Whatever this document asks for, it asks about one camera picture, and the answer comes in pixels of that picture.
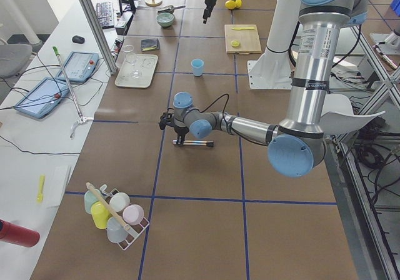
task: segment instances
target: yellow cup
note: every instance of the yellow cup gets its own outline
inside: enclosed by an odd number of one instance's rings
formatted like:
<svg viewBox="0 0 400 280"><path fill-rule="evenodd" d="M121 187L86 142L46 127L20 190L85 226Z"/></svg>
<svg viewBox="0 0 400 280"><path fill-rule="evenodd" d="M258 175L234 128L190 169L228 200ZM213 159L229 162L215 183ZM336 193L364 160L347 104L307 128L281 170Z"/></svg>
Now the yellow cup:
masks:
<svg viewBox="0 0 400 280"><path fill-rule="evenodd" d="M92 218L94 224L99 229L107 228L107 221L111 217L111 213L101 204L99 201L94 203L90 208L90 213L92 214Z"/></svg>

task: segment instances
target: computer mouse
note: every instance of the computer mouse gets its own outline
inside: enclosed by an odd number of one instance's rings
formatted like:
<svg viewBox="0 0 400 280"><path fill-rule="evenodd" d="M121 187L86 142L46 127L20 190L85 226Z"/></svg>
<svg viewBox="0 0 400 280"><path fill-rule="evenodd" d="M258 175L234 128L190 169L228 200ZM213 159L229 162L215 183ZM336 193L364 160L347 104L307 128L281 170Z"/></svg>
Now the computer mouse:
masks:
<svg viewBox="0 0 400 280"><path fill-rule="evenodd" d="M73 42L73 43L76 43L76 44L83 44L83 43L85 42L85 38L82 37L82 36L79 36L79 35L75 35L75 36L72 38L72 42Z"/></svg>

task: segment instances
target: red cylinder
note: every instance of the red cylinder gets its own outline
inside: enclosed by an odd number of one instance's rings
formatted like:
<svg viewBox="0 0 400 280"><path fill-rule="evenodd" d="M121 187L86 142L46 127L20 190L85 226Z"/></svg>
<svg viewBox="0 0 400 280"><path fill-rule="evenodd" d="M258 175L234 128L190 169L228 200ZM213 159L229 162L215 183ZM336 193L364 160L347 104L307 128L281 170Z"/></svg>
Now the red cylinder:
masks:
<svg viewBox="0 0 400 280"><path fill-rule="evenodd" d="M23 247L33 247L38 243L40 234L36 231L17 226L0 219L0 240Z"/></svg>

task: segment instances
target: green bowl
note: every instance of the green bowl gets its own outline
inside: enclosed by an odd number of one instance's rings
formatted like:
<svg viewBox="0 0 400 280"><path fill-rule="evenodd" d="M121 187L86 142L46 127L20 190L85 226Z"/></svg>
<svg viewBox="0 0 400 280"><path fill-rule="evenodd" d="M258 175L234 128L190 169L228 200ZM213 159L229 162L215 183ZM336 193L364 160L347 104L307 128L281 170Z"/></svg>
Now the green bowl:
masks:
<svg viewBox="0 0 400 280"><path fill-rule="evenodd" d="M174 15L172 13L163 12L157 15L157 23L162 27L169 27L174 22Z"/></svg>

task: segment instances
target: wine glass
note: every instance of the wine glass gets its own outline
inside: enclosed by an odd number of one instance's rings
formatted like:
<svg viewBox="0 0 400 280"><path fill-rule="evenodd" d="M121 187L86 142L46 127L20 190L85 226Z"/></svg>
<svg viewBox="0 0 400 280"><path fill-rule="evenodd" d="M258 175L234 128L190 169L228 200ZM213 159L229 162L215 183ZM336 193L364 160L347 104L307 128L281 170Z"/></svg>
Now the wine glass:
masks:
<svg viewBox="0 0 400 280"><path fill-rule="evenodd" d="M130 73L130 76L133 78L139 78L142 76L141 71L138 69L135 69L135 64L138 61L138 55L135 53L135 48L134 46L128 44L127 46L122 47L122 53L124 54L124 60L129 63L133 71Z"/></svg>

